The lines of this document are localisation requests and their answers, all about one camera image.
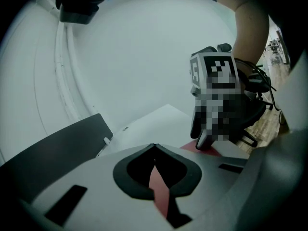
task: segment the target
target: white wall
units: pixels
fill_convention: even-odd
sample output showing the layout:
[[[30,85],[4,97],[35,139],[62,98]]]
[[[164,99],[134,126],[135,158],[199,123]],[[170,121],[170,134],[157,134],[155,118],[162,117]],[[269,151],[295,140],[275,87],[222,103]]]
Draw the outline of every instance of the white wall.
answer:
[[[189,58],[235,41],[210,0],[114,0],[75,27],[80,69],[115,128],[169,103],[192,115]]]
[[[5,161],[68,125],[55,78],[58,19],[30,2],[0,55],[0,149]]]

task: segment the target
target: red fabric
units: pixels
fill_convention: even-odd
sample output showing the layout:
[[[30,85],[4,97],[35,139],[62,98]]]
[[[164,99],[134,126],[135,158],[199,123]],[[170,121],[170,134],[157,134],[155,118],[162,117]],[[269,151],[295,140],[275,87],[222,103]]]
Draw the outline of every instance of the red fabric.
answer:
[[[218,153],[212,147],[206,151],[197,150],[196,140],[182,146],[181,148],[195,153],[221,156],[221,154]],[[169,205],[169,188],[164,183],[164,180],[162,179],[156,167],[154,167],[151,172],[149,188],[151,188],[154,191],[154,197],[155,197],[154,203],[157,209],[166,218],[168,214],[168,205]]]

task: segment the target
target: black rectangular slot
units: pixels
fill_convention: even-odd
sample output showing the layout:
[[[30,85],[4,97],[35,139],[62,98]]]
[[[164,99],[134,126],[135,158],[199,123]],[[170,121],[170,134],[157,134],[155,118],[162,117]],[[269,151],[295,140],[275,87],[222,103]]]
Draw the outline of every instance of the black rectangular slot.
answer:
[[[72,186],[71,189],[68,190],[66,194],[64,194],[62,198],[46,213],[45,217],[62,226],[86,191],[86,187],[77,185]]]
[[[240,174],[243,170],[242,167],[234,166],[234,165],[230,165],[230,164],[221,164],[221,165],[219,165],[219,168],[222,168],[222,169],[225,169],[227,171],[234,172],[234,173],[238,173],[238,174]]]

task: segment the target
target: black slot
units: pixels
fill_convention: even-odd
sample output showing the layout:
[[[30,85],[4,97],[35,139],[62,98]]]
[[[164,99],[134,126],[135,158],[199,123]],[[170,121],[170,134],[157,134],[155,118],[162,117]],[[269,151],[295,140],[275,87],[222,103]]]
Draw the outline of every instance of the black slot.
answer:
[[[71,215],[87,188],[74,185],[64,196],[46,213],[45,217],[62,226]]]
[[[230,165],[230,164],[221,164],[221,165],[219,165],[219,168],[222,168],[222,169],[225,169],[227,171],[234,172],[234,173],[238,173],[238,174],[240,174],[243,170],[242,167],[234,166],[234,165]]]

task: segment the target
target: wooden floor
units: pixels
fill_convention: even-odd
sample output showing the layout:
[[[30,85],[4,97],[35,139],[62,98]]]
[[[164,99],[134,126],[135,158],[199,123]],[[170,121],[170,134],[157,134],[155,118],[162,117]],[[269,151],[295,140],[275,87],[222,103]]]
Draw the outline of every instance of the wooden floor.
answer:
[[[283,64],[280,56],[274,54],[271,50],[264,52],[264,57],[269,66],[269,75],[272,86],[278,90],[280,86],[285,82],[289,75],[290,66]],[[272,103],[270,93],[266,93],[265,97]],[[273,110],[266,109],[263,116],[253,126],[248,127],[246,131],[252,134],[258,140],[258,146],[267,146],[269,142],[278,135],[279,130],[279,113],[275,108]],[[247,142],[251,142],[248,138],[243,138]],[[251,147],[244,141],[238,141],[236,143],[241,149],[247,153],[251,153],[254,147]]]

